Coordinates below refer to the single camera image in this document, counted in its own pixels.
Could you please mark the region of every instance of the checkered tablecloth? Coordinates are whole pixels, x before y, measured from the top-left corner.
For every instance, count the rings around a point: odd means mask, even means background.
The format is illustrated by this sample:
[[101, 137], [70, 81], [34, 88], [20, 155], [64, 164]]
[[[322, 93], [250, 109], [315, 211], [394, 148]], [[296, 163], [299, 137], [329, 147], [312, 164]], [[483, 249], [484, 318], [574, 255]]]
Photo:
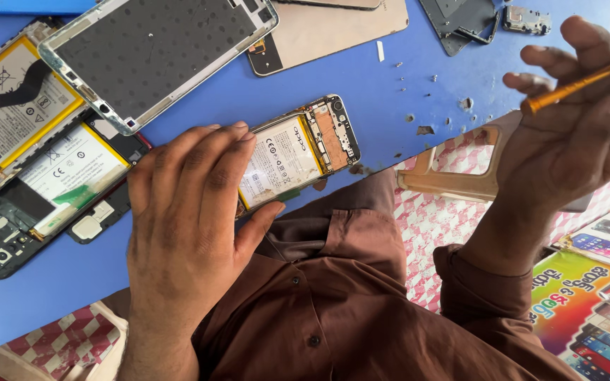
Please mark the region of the checkered tablecloth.
[[[481, 129], [458, 136], [436, 149], [435, 170], [482, 174], [489, 166], [493, 146]], [[412, 169], [415, 158], [395, 166]], [[490, 204], [448, 199], [397, 188], [394, 218], [402, 231], [407, 256], [409, 299], [432, 312], [439, 311], [441, 280], [435, 272], [432, 251], [450, 243], [464, 243]], [[556, 242], [610, 212], [610, 183], [599, 189], [584, 213], [558, 213], [545, 244]]]
[[75, 365], [87, 367], [101, 363], [118, 339], [119, 329], [87, 306], [5, 346], [59, 380]]

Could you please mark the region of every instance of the blue table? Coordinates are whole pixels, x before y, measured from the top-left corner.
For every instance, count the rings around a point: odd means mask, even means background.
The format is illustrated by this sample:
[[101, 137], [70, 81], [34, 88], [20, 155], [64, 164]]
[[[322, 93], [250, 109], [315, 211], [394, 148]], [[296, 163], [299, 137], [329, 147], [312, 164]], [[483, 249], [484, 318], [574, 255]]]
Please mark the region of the blue table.
[[[494, 0], [498, 7], [502, 0]], [[610, 30], [610, 1], [517, 0], [513, 4], [551, 12], [555, 30], [547, 37], [499, 30], [490, 46], [471, 43], [454, 58], [436, 39], [417, 0], [407, 0], [409, 27], [382, 38], [386, 59], [378, 62], [375, 42], [366, 43], [267, 78], [251, 72], [246, 57], [236, 59], [142, 132], [155, 145], [191, 126], [232, 123], [250, 126], [328, 93], [346, 103], [362, 152], [361, 163], [379, 171], [516, 108], [521, 96], [502, 84], [506, 71], [528, 71], [519, 59], [527, 44], [569, 46], [559, 25], [576, 13]], [[0, 45], [31, 17], [0, 16]], [[316, 73], [317, 81], [311, 81]], [[432, 82], [432, 76], [438, 75]], [[458, 100], [470, 97], [464, 112]], [[414, 114], [407, 123], [405, 116]], [[445, 125], [446, 118], [451, 124]], [[434, 135], [416, 135], [432, 126]], [[287, 202], [287, 211], [360, 180], [336, 174], [318, 192], [308, 188]], [[125, 252], [131, 218], [125, 216], [89, 246], [62, 235], [10, 279], [0, 281], [0, 345], [128, 286]]]

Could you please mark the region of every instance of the white sticker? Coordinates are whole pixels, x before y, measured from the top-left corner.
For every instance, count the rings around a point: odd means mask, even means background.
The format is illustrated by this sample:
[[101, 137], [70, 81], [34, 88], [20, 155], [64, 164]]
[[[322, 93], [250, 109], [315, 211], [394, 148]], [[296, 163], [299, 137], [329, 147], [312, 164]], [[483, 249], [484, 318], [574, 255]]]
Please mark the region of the white sticker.
[[[36, 48], [22, 37], [0, 55], [0, 94], [15, 91], [30, 65], [38, 60]], [[0, 166], [9, 165], [31, 144], [77, 108], [81, 99], [55, 74], [44, 79], [37, 99], [0, 108]]]
[[101, 183], [101, 188], [95, 189], [94, 186], [98, 182], [108, 175], [118, 176], [129, 168], [126, 161], [98, 139], [89, 126], [82, 124], [65, 135], [53, 148], [44, 152], [44, 155], [20, 175], [25, 184], [55, 206], [55, 212], [37, 224], [38, 230], [40, 226], [47, 226], [61, 212], [71, 207], [68, 202], [56, 203], [54, 199], [58, 196], [81, 186], [87, 186], [91, 192], [102, 191], [109, 182]]
[[249, 209], [321, 175], [300, 117], [256, 134], [258, 143], [239, 185]]

